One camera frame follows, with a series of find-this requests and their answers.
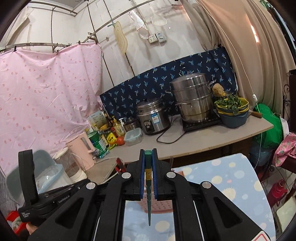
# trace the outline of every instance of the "wooden handle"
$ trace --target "wooden handle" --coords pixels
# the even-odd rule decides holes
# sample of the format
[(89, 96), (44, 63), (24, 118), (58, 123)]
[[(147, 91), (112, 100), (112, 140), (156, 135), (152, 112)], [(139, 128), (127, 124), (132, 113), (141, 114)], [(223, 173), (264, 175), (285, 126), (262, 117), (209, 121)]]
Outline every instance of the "wooden handle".
[(256, 112), (256, 111), (252, 111), (251, 112), (252, 116), (258, 117), (258, 118), (262, 118), (262, 113)]

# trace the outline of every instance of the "black power cord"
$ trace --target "black power cord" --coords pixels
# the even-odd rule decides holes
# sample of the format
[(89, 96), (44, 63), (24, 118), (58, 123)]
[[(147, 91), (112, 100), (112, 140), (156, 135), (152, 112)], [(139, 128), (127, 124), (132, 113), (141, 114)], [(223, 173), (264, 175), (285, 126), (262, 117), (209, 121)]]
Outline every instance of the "black power cord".
[[(179, 117), (177, 117), (177, 118), (175, 118), (174, 120), (173, 120), (173, 116), (171, 116), (171, 120), (170, 120), (170, 126), (169, 126), (169, 128), (171, 128), (171, 126), (172, 126), (172, 124), (175, 122), (175, 120), (176, 119), (178, 119)], [(168, 129), (166, 129), (163, 133), (161, 133), (160, 134), (160, 136), (159, 137), (157, 137), (157, 139), (156, 139), (156, 141), (157, 142), (159, 142), (159, 143), (163, 143), (163, 144), (173, 144), (173, 143), (175, 143), (176, 141), (178, 141), (182, 136), (184, 136), (187, 132), (185, 131), (181, 136), (179, 136), (176, 140), (174, 140), (173, 142), (162, 142), (162, 141), (159, 141), (158, 139), (164, 134), (164, 133), (166, 133), (166, 131), (168, 130)]]

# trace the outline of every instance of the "red bottle on floor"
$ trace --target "red bottle on floor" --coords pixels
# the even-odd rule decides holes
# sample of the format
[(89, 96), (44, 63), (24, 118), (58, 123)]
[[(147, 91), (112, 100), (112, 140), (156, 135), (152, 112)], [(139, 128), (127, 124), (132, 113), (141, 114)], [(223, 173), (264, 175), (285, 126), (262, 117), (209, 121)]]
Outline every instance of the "red bottle on floor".
[(280, 201), (287, 194), (288, 190), (285, 189), (285, 180), (282, 179), (279, 182), (273, 184), (271, 190), (267, 194), (267, 201), (270, 207), (273, 207), (275, 204), (279, 206)]

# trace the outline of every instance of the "electrical outlet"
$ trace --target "electrical outlet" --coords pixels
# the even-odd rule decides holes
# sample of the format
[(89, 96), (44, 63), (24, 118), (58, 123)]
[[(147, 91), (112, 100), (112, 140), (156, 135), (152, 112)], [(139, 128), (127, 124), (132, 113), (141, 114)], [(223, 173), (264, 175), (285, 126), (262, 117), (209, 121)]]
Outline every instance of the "electrical outlet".
[(151, 44), (157, 42), (157, 37), (156, 37), (156, 35), (155, 35), (155, 34), (150, 35), (150, 36), (148, 37), (148, 41), (149, 41), (149, 43), (151, 43)]
[(155, 34), (159, 43), (165, 43), (166, 42), (166, 36), (163, 34), (163, 32), (158, 32)]

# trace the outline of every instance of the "green plastic snack bag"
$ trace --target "green plastic snack bag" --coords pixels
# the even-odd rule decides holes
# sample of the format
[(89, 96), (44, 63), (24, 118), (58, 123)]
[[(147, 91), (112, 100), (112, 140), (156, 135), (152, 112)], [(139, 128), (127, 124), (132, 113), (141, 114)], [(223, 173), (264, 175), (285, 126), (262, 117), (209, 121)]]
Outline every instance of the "green plastic snack bag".
[[(281, 119), (273, 114), (270, 108), (264, 104), (258, 104), (260, 113), (262, 113), (263, 118), (269, 121), (274, 127), (268, 131), (262, 133), (262, 143), (263, 148), (277, 148), (279, 144), (284, 139), (283, 128), (281, 125)], [(254, 140), (258, 143), (261, 141), (261, 134), (254, 137)]]

